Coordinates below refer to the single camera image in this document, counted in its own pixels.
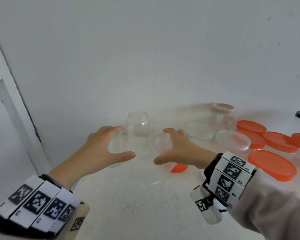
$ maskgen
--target white table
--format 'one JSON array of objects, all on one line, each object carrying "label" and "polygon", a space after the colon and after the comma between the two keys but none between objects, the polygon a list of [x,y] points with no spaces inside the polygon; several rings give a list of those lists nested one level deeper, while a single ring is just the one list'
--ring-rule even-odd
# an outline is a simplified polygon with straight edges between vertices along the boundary
[{"label": "white table", "polygon": [[[228,213],[219,224],[205,222],[189,196],[202,184],[199,169],[190,166],[184,173],[170,173],[160,183],[149,185],[138,181],[136,161],[138,157],[81,179],[74,193],[90,205],[90,212],[77,239],[264,239],[242,228]],[[298,171],[295,180],[285,185],[300,192],[300,168]]]}]

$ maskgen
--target right hand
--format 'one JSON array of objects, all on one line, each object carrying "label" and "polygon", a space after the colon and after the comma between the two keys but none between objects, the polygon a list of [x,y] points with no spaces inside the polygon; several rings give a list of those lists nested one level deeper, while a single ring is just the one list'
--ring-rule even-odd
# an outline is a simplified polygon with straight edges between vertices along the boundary
[{"label": "right hand", "polygon": [[182,129],[176,131],[174,128],[165,128],[163,131],[170,134],[172,149],[156,157],[153,161],[156,165],[174,162],[206,168],[217,155],[194,144]]}]

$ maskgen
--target left hand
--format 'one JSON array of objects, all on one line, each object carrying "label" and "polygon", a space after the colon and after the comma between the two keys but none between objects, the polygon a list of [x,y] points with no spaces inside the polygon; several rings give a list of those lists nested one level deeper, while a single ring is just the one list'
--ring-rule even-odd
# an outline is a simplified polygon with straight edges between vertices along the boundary
[{"label": "left hand", "polygon": [[49,174],[70,189],[83,176],[134,158],[136,156],[134,152],[118,154],[108,152],[111,139],[122,130],[124,126],[105,126],[96,133],[91,133],[87,142],[79,150]]}]

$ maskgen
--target jar rim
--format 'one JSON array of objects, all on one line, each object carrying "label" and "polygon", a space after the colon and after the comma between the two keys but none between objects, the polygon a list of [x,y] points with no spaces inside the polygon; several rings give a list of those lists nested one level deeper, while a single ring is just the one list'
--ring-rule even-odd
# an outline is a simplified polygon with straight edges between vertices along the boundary
[{"label": "jar rim", "polygon": [[146,117],[148,117],[148,113],[147,113],[147,111],[144,111],[144,110],[133,110],[133,111],[129,112],[128,117],[131,119],[146,118]]}]

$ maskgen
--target beige sleeve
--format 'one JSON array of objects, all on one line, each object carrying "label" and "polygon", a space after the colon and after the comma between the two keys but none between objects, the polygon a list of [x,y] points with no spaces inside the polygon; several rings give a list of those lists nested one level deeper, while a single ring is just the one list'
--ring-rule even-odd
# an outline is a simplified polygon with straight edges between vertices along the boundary
[{"label": "beige sleeve", "polygon": [[258,169],[229,214],[269,240],[300,240],[300,195]]}]

